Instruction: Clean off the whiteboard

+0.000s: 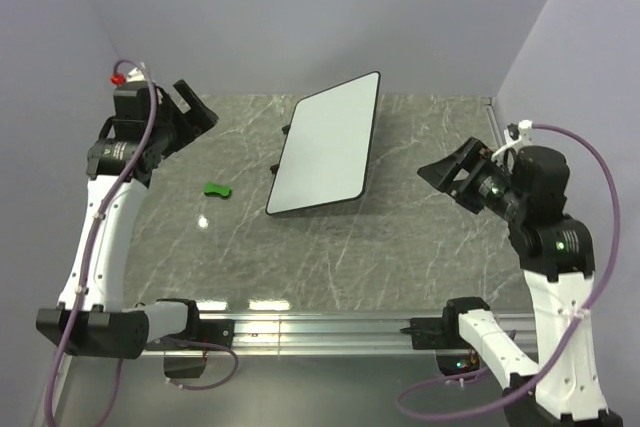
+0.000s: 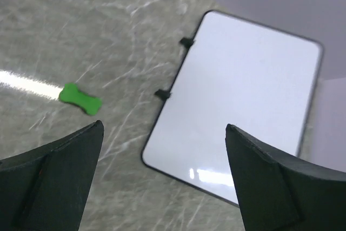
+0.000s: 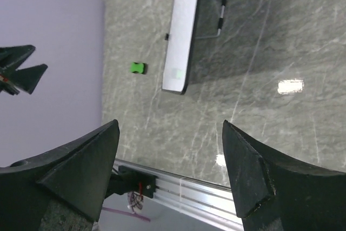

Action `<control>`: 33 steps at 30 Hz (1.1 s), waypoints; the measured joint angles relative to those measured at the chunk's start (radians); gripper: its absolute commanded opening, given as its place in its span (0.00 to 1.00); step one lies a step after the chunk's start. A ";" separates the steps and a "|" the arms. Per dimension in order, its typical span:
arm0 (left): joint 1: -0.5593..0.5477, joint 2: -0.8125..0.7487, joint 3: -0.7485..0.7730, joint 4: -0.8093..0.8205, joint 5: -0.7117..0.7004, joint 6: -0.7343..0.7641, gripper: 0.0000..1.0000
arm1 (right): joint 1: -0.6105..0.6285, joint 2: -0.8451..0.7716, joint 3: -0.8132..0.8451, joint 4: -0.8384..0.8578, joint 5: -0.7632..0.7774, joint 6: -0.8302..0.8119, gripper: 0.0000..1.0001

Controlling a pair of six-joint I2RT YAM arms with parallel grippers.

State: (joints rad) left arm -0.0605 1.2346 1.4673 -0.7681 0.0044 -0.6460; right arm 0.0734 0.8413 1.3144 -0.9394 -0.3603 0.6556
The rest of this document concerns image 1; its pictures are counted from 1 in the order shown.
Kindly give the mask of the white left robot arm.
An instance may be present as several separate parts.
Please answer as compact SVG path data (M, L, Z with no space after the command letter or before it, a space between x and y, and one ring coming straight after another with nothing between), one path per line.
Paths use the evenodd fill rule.
M145 81L123 81L113 92L113 116L87 154L87 209L74 264L57 304L42 308L37 330L72 356L136 359L156 340L196 346L203 326L193 300L168 298L124 305L124 272L134 223L160 162L218 122L189 84L174 85L181 111L162 88L150 112Z

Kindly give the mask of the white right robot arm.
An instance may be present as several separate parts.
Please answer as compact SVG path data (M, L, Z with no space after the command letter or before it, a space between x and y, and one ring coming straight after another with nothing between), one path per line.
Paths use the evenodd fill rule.
M417 174L466 210L488 209L507 223L532 300L538 359L521 351L479 297L447 301L442 336L479 354L503 389L511 425L620 426L599 385L587 305L595 291L593 242L564 211L566 158L543 146L505 155L511 167L471 137Z

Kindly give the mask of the white whiteboard black frame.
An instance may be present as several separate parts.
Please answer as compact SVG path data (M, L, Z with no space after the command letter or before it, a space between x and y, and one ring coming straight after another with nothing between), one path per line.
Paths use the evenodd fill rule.
M359 199L366 190L381 74L372 71L298 101L277 164L269 216Z

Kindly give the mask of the green whiteboard eraser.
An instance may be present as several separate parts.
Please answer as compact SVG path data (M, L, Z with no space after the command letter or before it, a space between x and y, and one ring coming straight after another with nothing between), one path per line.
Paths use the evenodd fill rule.
M228 185L207 182L203 187L203 194L207 197L227 199L232 194L232 188Z

